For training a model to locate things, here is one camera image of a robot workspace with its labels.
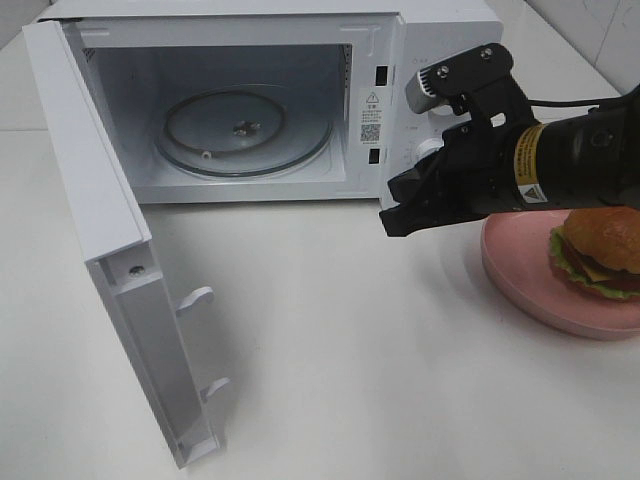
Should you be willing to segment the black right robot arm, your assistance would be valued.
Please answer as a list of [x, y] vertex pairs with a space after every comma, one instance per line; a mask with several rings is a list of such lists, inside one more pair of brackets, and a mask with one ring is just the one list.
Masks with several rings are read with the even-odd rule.
[[639, 206], [639, 91], [587, 114], [494, 128], [481, 114], [442, 134], [443, 146], [388, 187], [381, 211], [390, 237], [494, 213]]

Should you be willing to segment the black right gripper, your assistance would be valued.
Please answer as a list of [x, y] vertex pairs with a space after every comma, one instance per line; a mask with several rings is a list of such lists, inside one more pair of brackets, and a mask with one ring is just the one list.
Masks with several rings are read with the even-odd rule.
[[[387, 182], [399, 203], [379, 213], [389, 237], [524, 208], [515, 186], [513, 151], [516, 137], [533, 124], [533, 113], [521, 88], [515, 82], [494, 82], [451, 96], [449, 103], [470, 120], [444, 132], [442, 160], [428, 155]], [[435, 197], [411, 200], [435, 171]]]

